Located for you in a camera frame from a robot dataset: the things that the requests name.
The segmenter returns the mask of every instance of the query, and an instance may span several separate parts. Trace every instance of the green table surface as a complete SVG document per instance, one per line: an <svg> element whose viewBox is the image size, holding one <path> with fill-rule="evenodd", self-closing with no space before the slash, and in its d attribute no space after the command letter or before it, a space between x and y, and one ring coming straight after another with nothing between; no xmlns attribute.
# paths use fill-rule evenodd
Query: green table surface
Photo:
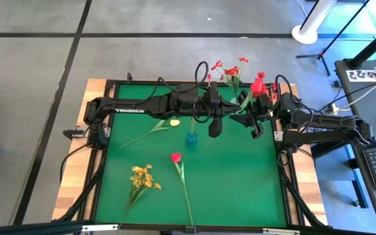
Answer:
<svg viewBox="0 0 376 235"><path fill-rule="evenodd" d="M118 97L145 99L153 85L120 85ZM233 98L227 87L220 94ZM158 87L156 95L168 93ZM193 222L202 226L285 227L285 209L275 158L272 125L263 123L258 139L250 129L223 118L223 132L208 136L208 124L195 125L198 145L187 149L185 135L191 130L189 117L167 131L149 134L124 148L119 147L151 130L158 123L143 114L115 114L106 165L95 217L97 223L189 225L185 193L171 153L180 152ZM152 165L154 183L125 214L132 181L132 166Z"/></svg>

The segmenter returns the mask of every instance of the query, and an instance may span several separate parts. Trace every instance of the concrete floor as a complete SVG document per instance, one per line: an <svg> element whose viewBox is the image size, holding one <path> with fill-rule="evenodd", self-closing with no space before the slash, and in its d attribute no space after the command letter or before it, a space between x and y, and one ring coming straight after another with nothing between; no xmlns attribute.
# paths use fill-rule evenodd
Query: concrete floor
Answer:
<svg viewBox="0 0 376 235"><path fill-rule="evenodd" d="M0 1L0 31L73 33L85 2ZM309 12L313 3L303 4ZM319 33L337 33L359 6L338 3ZM233 12L239 12L239 17L232 17ZM245 0L241 4L229 0L103 0L92 3L84 32L290 33L303 20L293 0ZM346 33L376 33L366 10ZM337 90L332 88L336 77L327 77L320 62L295 56L318 53L328 43L319 40L304 46L293 39L81 39L25 223L51 219L59 167L70 144L61 132L76 123L88 78L124 79L131 72L136 80L155 80L158 76L192 80L199 61L223 59L230 64L244 56L251 60L243 72L246 81L252 81L257 71L264 71L268 82L284 74L291 83L298 84L299 94L308 106L320 108L336 95ZM331 71L334 61L356 55L368 43L337 41L326 54ZM72 38L0 38L0 146L4 149L0 153L0 226L9 223L71 44ZM315 100L314 93L323 95ZM335 200L334 192L354 196L351 186L321 183L321 189L330 225L376 232L372 211L350 209L345 202Z"/></svg>

